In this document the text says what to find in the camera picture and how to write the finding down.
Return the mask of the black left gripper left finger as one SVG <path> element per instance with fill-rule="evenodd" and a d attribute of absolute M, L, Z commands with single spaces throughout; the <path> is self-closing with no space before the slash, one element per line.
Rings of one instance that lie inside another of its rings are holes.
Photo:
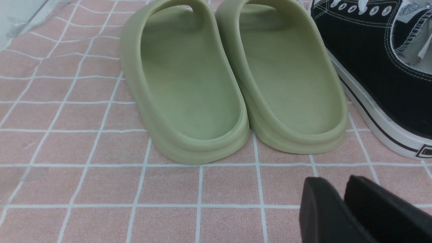
<path fill-rule="evenodd" d="M 324 178 L 304 180 L 299 211 L 303 243 L 376 243 Z"/>

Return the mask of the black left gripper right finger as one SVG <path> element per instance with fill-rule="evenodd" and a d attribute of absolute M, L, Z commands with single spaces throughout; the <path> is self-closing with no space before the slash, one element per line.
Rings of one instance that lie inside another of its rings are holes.
<path fill-rule="evenodd" d="M 430 243 L 432 217 L 363 176 L 351 175 L 344 202 L 379 243 Z"/>

